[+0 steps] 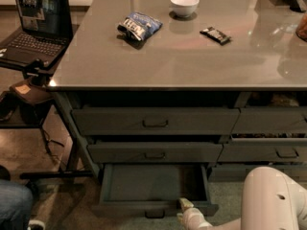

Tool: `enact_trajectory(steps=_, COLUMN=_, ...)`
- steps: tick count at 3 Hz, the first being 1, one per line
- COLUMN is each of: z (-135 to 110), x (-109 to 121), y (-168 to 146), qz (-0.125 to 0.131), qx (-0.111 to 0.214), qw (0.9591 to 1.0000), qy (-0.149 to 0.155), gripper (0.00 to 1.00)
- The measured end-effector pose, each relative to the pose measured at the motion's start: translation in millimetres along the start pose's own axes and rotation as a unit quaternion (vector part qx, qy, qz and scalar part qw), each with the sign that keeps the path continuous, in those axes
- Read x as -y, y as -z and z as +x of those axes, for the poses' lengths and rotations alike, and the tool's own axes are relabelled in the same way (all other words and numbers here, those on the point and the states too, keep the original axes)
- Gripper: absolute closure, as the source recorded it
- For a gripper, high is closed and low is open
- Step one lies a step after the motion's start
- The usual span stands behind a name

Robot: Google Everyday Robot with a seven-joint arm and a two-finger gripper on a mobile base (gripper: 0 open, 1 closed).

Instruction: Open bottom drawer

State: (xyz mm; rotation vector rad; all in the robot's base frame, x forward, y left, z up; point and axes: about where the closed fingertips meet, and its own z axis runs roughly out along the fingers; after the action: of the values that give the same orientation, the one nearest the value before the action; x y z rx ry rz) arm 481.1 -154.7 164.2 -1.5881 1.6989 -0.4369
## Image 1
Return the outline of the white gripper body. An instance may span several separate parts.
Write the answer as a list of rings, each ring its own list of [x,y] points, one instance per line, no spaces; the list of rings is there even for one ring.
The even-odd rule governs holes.
[[[211,224],[197,208],[188,208],[182,213],[182,225],[185,230],[208,230]]]

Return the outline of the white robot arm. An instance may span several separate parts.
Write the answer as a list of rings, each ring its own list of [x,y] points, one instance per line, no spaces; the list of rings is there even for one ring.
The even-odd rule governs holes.
[[[307,190],[285,173],[258,167],[244,181],[241,216],[212,225],[187,198],[177,214],[185,230],[307,230]]]

